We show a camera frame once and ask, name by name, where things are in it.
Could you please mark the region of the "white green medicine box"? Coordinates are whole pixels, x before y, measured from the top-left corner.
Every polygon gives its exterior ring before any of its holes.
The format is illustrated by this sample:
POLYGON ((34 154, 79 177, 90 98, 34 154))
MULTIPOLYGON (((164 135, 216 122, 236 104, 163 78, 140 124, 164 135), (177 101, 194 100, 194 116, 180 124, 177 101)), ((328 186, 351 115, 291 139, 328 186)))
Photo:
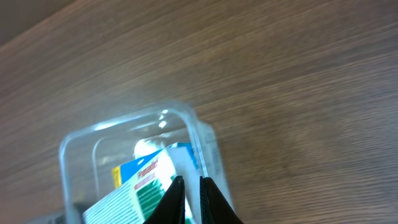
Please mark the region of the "white green medicine box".
POLYGON ((86 210, 83 222, 143 223, 150 217, 177 175, 172 171, 161 171, 159 167, 147 178, 138 179, 135 175, 86 210))

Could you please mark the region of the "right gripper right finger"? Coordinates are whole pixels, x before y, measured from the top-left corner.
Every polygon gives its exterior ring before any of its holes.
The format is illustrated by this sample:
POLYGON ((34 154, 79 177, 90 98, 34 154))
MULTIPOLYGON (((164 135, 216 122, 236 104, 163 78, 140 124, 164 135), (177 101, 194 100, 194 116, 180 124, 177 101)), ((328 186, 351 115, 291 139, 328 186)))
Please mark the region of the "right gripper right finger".
POLYGON ((200 177, 202 224, 243 224, 210 177, 200 177))

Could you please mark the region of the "clear plastic container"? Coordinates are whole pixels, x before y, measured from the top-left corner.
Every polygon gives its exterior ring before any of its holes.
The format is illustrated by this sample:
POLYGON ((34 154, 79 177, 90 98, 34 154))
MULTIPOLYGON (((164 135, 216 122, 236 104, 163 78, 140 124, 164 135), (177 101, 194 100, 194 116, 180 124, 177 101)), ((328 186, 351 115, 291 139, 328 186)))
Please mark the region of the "clear plastic container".
POLYGON ((111 171, 129 161, 189 142, 201 176, 211 177, 228 203, 228 181, 213 128, 186 103, 168 101, 102 121, 67 135, 59 149, 67 223, 114 190, 111 171))

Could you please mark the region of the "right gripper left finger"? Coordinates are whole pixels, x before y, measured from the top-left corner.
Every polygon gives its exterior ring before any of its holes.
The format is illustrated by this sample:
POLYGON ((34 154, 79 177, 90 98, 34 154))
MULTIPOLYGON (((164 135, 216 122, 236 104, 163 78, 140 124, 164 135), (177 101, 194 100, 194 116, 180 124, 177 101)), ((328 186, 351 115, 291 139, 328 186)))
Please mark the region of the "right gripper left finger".
POLYGON ((185 224, 185 182, 176 176, 144 224, 185 224))

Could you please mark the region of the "blue VapoDrops box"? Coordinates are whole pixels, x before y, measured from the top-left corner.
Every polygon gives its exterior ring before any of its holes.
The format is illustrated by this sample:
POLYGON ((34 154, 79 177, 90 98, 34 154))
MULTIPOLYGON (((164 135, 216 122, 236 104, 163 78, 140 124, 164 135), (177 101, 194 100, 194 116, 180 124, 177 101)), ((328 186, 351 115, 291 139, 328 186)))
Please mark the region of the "blue VapoDrops box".
POLYGON ((116 189, 119 188, 135 175, 138 179, 147 178, 157 167, 161 171, 172 171, 173 174, 181 175, 184 175, 184 173, 190 174, 199 168, 191 143, 176 142, 115 167, 112 170, 114 186, 116 189))

